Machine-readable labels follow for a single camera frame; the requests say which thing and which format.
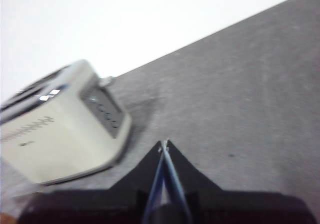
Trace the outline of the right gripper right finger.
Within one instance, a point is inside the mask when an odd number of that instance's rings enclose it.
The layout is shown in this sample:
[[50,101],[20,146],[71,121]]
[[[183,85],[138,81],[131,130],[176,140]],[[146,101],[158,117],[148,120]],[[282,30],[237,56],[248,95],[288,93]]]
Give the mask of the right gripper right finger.
[[204,223],[202,198],[222,189],[195,168],[169,139],[163,142],[165,183],[169,199],[187,223]]

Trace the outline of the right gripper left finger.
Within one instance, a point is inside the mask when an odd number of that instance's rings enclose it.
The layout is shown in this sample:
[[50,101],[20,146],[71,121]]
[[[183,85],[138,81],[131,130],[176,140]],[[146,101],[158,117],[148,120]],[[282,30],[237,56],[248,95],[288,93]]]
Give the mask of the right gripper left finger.
[[140,223],[162,154],[160,141],[128,174],[111,186],[108,223]]

